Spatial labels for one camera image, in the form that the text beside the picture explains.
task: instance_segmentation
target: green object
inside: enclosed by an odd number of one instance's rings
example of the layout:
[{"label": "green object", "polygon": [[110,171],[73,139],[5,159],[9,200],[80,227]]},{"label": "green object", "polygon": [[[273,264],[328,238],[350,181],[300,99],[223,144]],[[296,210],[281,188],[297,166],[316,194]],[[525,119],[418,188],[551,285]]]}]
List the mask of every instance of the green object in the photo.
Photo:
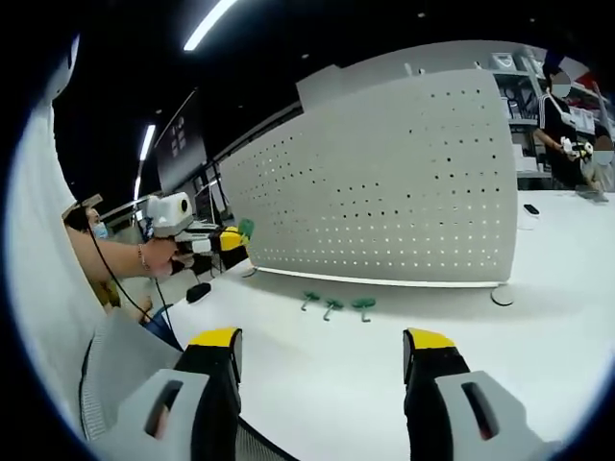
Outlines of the green object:
[{"label": "green object", "polygon": [[325,322],[329,321],[329,314],[332,310],[340,310],[342,307],[344,307],[344,303],[342,301],[338,301],[338,300],[326,300],[325,303],[327,304],[327,312],[325,312],[325,315],[323,316],[323,320]]},{"label": "green object", "polygon": [[304,312],[307,311],[306,306],[308,305],[308,303],[310,301],[318,301],[318,300],[320,300],[320,295],[318,293],[313,292],[313,291],[304,291],[304,297],[305,297],[306,300],[301,305],[301,310],[303,310]]},{"label": "green object", "polygon": [[244,218],[239,222],[238,229],[241,235],[252,238],[252,233],[254,232],[254,221]]},{"label": "green object", "polygon": [[353,307],[355,309],[360,309],[361,311],[361,322],[369,323],[372,320],[365,317],[365,313],[367,309],[376,305],[376,300],[374,298],[359,298],[358,300],[353,301]]}]

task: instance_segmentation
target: hand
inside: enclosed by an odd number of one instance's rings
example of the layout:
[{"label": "hand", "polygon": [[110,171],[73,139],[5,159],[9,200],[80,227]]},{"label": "hand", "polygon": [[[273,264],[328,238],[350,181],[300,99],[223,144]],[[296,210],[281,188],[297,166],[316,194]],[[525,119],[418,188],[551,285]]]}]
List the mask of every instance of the hand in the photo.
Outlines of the hand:
[{"label": "hand", "polygon": [[143,245],[143,258],[154,275],[171,274],[171,257],[176,252],[177,245],[167,238],[153,238]]}]

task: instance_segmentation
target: black t-shirt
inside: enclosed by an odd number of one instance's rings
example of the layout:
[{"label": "black t-shirt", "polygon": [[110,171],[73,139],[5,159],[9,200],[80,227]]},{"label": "black t-shirt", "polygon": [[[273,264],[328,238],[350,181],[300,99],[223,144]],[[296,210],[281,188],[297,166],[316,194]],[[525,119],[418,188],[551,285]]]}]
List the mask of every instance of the black t-shirt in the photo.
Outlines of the black t-shirt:
[{"label": "black t-shirt", "polygon": [[577,141],[577,131],[561,120],[561,115],[555,107],[554,100],[562,112],[570,113],[570,108],[561,99],[550,98],[547,94],[543,94],[538,100],[538,128],[558,144],[561,144],[561,136],[567,137],[574,143]]}]

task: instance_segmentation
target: black ceiling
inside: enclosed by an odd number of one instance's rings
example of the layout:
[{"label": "black ceiling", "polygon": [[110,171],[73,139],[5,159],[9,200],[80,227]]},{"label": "black ceiling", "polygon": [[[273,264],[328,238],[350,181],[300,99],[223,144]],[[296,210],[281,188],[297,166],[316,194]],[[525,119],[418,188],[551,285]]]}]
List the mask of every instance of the black ceiling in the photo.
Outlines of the black ceiling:
[{"label": "black ceiling", "polygon": [[[206,146],[216,153],[297,101],[295,83],[332,63],[453,39],[531,43],[590,66],[598,56],[598,48],[579,41],[582,28],[547,6],[541,13],[535,2],[516,2],[507,12],[486,11],[484,2],[393,0],[238,0],[185,53],[216,1],[115,2],[84,25],[75,74],[56,102],[58,152],[76,196],[101,193],[103,211],[131,200],[145,126],[164,126],[197,86]],[[159,188],[149,163],[144,192]]]}]

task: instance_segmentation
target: yellow object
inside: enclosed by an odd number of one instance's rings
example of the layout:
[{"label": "yellow object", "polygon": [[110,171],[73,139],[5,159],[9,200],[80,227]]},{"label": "yellow object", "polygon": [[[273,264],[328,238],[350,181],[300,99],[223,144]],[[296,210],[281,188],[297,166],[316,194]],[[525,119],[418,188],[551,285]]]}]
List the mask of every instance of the yellow object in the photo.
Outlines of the yellow object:
[{"label": "yellow object", "polygon": [[193,338],[189,346],[213,346],[217,348],[230,348],[233,345],[233,340],[236,333],[240,333],[241,329],[230,327],[213,329],[204,331]]},{"label": "yellow object", "polygon": [[227,252],[243,245],[241,235],[236,227],[228,227],[220,234],[220,250]]},{"label": "yellow object", "polygon": [[454,348],[455,343],[443,334],[424,329],[408,328],[414,349]]}]

